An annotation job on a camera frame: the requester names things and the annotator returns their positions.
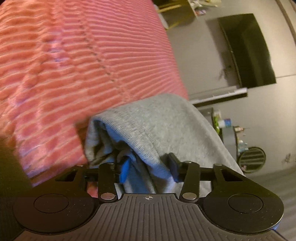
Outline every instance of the silver screw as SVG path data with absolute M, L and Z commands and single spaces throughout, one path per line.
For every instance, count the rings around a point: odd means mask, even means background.
M 113 193 L 106 192 L 101 195 L 101 198 L 104 200 L 112 200 L 113 198 L 115 198 L 115 195 Z
M 186 192 L 186 193 L 183 193 L 182 197 L 184 199 L 187 199 L 187 200 L 194 200 L 197 198 L 196 194 L 193 193 L 193 192 Z

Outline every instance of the flat screen tv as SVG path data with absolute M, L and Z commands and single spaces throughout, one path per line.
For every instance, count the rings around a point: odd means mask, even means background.
M 255 16 L 239 14 L 219 18 L 242 87 L 276 83 L 270 54 Z

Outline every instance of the gray fabric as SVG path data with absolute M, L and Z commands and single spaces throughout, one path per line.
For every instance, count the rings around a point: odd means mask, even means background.
M 131 167 L 123 184 L 127 193 L 176 193 L 165 165 L 173 152 L 180 161 L 194 161 L 212 168 L 221 163 L 242 174 L 219 136 L 201 113 L 187 100 L 162 94 L 108 109 L 91 118 L 85 144 L 92 166 L 127 158 Z M 211 191 L 209 182 L 200 185 L 200 196 Z

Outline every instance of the white wall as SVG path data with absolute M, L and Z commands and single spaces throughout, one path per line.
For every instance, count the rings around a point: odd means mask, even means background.
M 222 56 L 226 55 L 227 63 L 231 58 L 217 18 L 241 13 L 255 15 L 276 77 L 296 74 L 296 46 L 276 1 L 222 0 L 220 7 L 209 8 L 191 24 L 167 32 L 189 95 L 238 84 L 234 71 L 221 76 L 225 66 Z
M 296 158 L 296 76 L 277 79 L 277 84 L 248 90 L 248 97 L 213 105 L 234 125 L 248 127 L 239 137 L 266 153 L 263 168 L 251 176 L 276 172 L 296 165 L 283 164 L 287 153 Z

